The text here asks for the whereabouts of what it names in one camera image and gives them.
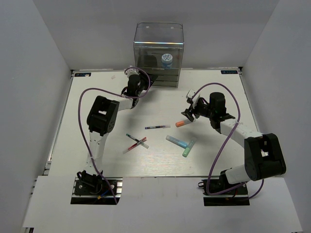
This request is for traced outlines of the blue cleaning gel jar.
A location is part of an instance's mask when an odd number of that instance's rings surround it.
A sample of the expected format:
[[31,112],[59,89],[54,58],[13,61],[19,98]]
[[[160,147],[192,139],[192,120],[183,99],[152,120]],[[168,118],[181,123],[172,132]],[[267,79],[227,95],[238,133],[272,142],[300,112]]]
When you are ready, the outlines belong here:
[[171,68],[173,64],[173,56],[169,53],[165,53],[161,56],[161,63],[163,68]]

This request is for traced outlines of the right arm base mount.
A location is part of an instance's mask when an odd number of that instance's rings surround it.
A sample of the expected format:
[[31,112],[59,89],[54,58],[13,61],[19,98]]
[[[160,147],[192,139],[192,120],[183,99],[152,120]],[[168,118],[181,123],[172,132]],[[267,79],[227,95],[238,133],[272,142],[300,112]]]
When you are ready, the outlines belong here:
[[203,179],[198,183],[198,188],[203,190],[204,206],[249,206],[248,189],[244,184],[238,188],[223,192],[219,195],[209,195],[207,193],[207,179]]

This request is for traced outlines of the blue highlighter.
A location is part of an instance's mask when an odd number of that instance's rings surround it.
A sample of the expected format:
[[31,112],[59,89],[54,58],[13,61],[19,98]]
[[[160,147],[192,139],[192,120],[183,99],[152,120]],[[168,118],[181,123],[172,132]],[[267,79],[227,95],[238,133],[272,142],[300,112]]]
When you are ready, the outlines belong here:
[[182,147],[182,148],[186,148],[187,147],[187,143],[186,142],[184,142],[184,141],[182,141],[182,140],[179,140],[179,139],[177,139],[177,138],[174,138],[174,137],[172,137],[172,136],[170,136],[170,135],[167,135],[166,136],[166,140],[167,141],[169,141],[169,142],[171,142],[171,143],[174,143],[175,145],[178,145],[178,146],[180,146],[180,147]]

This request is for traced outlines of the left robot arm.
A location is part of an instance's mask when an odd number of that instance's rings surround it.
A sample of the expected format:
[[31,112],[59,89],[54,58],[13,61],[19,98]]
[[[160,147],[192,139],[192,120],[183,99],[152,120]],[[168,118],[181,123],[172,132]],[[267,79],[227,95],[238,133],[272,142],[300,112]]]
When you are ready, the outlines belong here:
[[133,72],[128,75],[128,84],[114,99],[97,96],[87,116],[86,123],[89,129],[89,152],[84,172],[97,175],[103,172],[103,155],[105,142],[113,130],[117,113],[134,108],[138,97],[144,90],[157,80],[157,75],[145,75],[142,72]]

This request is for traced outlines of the clear acrylic organizer lid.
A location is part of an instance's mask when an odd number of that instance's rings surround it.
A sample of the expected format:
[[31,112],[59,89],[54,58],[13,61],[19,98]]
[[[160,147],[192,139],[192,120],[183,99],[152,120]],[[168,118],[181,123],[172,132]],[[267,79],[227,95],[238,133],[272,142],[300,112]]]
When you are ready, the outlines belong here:
[[134,58],[142,52],[163,52],[179,55],[183,59],[183,25],[173,22],[140,22],[134,37]]

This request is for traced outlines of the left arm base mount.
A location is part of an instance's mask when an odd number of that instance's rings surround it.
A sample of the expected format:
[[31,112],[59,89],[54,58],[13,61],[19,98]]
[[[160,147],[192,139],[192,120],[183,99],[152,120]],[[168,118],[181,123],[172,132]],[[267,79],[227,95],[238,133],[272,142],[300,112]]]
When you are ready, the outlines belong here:
[[116,205],[122,193],[122,178],[104,180],[100,175],[78,172],[74,181],[71,204]]

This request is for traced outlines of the clear drawer organizer box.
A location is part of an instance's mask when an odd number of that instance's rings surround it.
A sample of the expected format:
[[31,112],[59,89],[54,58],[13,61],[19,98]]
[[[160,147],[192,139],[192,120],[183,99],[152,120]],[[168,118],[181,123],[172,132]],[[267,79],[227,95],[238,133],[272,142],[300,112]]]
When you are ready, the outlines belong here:
[[161,63],[161,56],[163,52],[142,52],[136,58],[136,67],[143,69],[148,74],[158,75],[155,85],[178,87],[181,57],[173,55],[173,64],[171,68],[163,68]]

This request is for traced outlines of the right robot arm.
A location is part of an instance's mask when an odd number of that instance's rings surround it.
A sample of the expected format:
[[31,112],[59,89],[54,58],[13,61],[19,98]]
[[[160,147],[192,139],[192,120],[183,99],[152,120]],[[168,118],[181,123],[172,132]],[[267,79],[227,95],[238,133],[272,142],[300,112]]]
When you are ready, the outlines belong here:
[[262,180],[286,172],[286,164],[278,137],[273,134],[255,132],[239,123],[235,117],[226,112],[225,96],[213,92],[209,102],[195,95],[194,90],[187,94],[190,107],[182,114],[193,122],[199,117],[207,117],[213,129],[229,136],[244,149],[244,164],[223,172],[225,178],[219,181],[224,193],[232,193],[238,183]]

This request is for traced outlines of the orange cap highlighter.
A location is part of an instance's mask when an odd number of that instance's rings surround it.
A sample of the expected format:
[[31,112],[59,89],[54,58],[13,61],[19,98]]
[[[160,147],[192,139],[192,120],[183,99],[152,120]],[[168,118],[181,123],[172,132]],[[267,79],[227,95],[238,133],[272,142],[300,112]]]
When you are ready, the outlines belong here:
[[176,127],[182,127],[182,126],[185,126],[187,124],[190,124],[191,121],[189,119],[185,119],[185,120],[182,120],[182,121],[179,121],[175,124]]

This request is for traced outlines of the green highlighter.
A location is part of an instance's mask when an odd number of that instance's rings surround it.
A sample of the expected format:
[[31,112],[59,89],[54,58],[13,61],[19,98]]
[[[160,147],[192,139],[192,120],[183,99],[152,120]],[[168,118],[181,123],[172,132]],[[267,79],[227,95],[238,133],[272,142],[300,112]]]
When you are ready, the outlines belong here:
[[190,142],[187,144],[185,150],[182,153],[183,157],[187,157],[189,152],[191,151],[192,147],[194,146],[195,142],[196,142],[197,138],[193,137]]

